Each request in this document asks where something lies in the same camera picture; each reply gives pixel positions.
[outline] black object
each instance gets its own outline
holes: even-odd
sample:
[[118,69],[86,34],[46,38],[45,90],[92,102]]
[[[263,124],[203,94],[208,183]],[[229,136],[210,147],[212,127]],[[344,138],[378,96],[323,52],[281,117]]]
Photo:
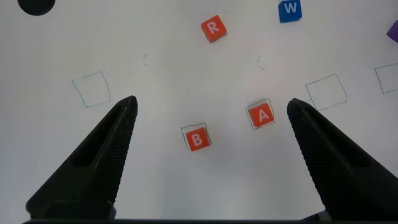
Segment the black object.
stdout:
[[41,16],[53,8],[55,0],[18,0],[18,4],[29,15]]
[[[293,99],[287,114],[332,220],[398,220],[395,176],[308,103]],[[319,220],[317,215],[302,221],[112,220],[116,213],[113,203],[136,116],[135,97],[117,103],[28,201],[27,210],[32,219],[26,223],[310,223]]]
[[116,103],[27,202],[31,219],[113,219],[136,116],[135,96]]
[[293,99],[287,114],[332,220],[398,220],[393,174],[308,103]]

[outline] drawn square outline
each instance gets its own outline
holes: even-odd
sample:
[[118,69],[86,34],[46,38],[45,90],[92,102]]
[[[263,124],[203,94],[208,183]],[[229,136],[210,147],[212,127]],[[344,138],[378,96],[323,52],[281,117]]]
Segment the drawn square outline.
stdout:
[[381,84],[380,76],[379,76],[379,74],[377,73],[377,70],[378,70],[379,68],[384,68],[384,67],[393,66],[393,65],[397,65],[397,64],[398,64],[398,63],[392,63],[392,64],[390,64],[390,65],[384,65],[384,66],[380,66],[380,67],[374,68],[374,71],[376,72],[377,80],[379,80],[380,88],[381,88],[381,91],[383,92],[383,95],[385,95],[385,94],[387,94],[387,93],[390,93],[390,92],[392,92],[392,91],[397,91],[398,89],[389,90],[389,91],[384,91],[383,85]]
[[[324,79],[327,79],[327,78],[329,78],[329,77],[332,77],[333,75],[336,76],[336,78],[337,78],[337,80],[338,80],[338,83],[340,84],[341,88],[343,89],[344,96],[345,96],[345,100],[342,101],[342,102],[339,102],[339,103],[335,103],[334,105],[327,106],[327,107],[322,108],[322,109],[318,109],[317,106],[316,106],[316,104],[315,104],[315,102],[314,102],[313,99],[312,99],[312,96],[311,96],[310,90],[308,89],[308,86],[309,86],[309,85],[312,85],[312,84],[315,84],[316,82],[322,81],[322,80],[324,80]],[[327,77],[321,78],[321,79],[316,80],[316,81],[314,81],[314,82],[311,82],[311,83],[309,83],[309,84],[305,84],[305,88],[307,89],[308,95],[310,95],[310,99],[311,99],[311,101],[312,101],[312,103],[313,103],[313,106],[314,106],[315,109],[317,109],[318,111],[325,110],[325,109],[331,108],[331,107],[333,107],[333,106],[336,106],[336,105],[339,105],[339,104],[342,104],[342,103],[346,103],[346,102],[347,102],[347,93],[346,93],[346,90],[344,89],[343,85],[342,85],[341,82],[340,82],[340,79],[338,78],[338,75],[336,75],[336,74],[331,74],[331,75],[328,75]]]
[[271,109],[272,115],[274,116],[274,109],[272,109],[271,99],[270,99],[270,98],[263,99],[263,100],[260,100],[260,101],[258,101],[258,102],[256,102],[256,103],[253,103],[252,105],[249,105],[248,107],[246,107],[246,114],[247,114],[247,116],[248,116],[248,118],[249,118],[249,122],[250,122],[250,125],[251,125],[251,127],[252,127],[253,130],[257,130],[257,129],[262,128],[262,127],[264,127],[264,126],[267,126],[267,125],[269,125],[269,124],[274,124],[274,123],[275,123],[275,116],[274,116],[273,122],[270,122],[270,123],[267,123],[267,124],[263,124],[263,125],[260,126],[260,127],[255,127],[255,126],[254,126],[254,124],[253,124],[253,122],[252,122],[252,120],[251,120],[251,118],[250,118],[249,109],[251,109],[252,107],[254,107],[254,106],[256,106],[256,105],[261,105],[262,103],[268,103],[268,104],[269,104],[269,108]]
[[[93,75],[97,75],[97,74],[99,74],[99,73],[101,74],[102,79],[105,81],[106,89],[108,90],[108,98],[109,98],[109,100],[108,100],[108,101],[101,102],[101,103],[96,103],[96,104],[94,104],[94,105],[87,105],[86,102],[85,102],[85,99],[84,99],[83,95],[80,93],[80,90],[77,88],[77,86],[75,85],[74,82],[77,81],[77,80],[81,80],[81,79],[83,79],[83,78],[87,78],[87,77],[91,77],[91,76],[93,76]],[[72,80],[71,82],[72,82],[73,86],[76,88],[77,92],[79,93],[80,98],[81,98],[81,100],[83,101],[83,104],[84,104],[84,106],[85,106],[86,108],[90,108],[90,107],[92,107],[92,106],[97,106],[97,105],[100,105],[100,104],[107,103],[107,102],[110,102],[110,101],[111,101],[111,94],[110,94],[110,92],[109,92],[108,82],[106,81],[106,79],[105,79],[105,77],[104,77],[102,71],[96,72],[96,73],[91,74],[91,75],[86,75],[86,76],[81,77],[81,78],[76,78],[76,79]]]
[[186,137],[186,135],[185,135],[187,132],[184,133],[183,130],[184,130],[185,128],[188,128],[188,127],[198,127],[198,128],[195,128],[195,129],[190,130],[190,131],[193,131],[193,130],[202,128],[201,125],[205,125],[204,128],[205,128],[206,136],[207,136],[207,138],[208,138],[208,140],[209,140],[209,146],[211,146],[211,139],[210,139],[209,133],[208,133],[208,131],[207,131],[206,122],[202,122],[202,123],[200,123],[200,124],[191,124],[191,125],[188,125],[188,126],[185,126],[185,127],[181,128],[182,137],[184,138],[185,145],[187,146],[187,149],[188,149],[188,150],[191,150],[191,148],[188,146],[187,137]]

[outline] black circle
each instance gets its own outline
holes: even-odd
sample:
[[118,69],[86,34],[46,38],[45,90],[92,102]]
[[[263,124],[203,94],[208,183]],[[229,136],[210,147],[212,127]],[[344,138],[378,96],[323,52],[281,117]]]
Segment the black circle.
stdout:
[[21,9],[32,16],[48,13],[55,4],[55,0],[18,0]]

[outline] blue block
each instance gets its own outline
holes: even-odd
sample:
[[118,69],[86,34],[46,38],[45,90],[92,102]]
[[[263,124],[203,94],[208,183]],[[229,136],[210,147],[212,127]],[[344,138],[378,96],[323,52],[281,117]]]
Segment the blue block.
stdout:
[[299,20],[301,13],[300,0],[282,1],[278,5],[280,22],[293,22]]

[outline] letter w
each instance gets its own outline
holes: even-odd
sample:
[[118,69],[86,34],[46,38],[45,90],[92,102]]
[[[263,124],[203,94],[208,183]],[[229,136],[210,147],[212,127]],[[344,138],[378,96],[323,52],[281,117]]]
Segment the letter w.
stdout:
[[297,6],[297,2],[294,3],[294,6],[292,5],[292,3],[289,3],[289,7],[287,7],[287,4],[285,3],[286,12],[290,13],[290,10],[292,10],[293,12],[296,12],[296,6]]

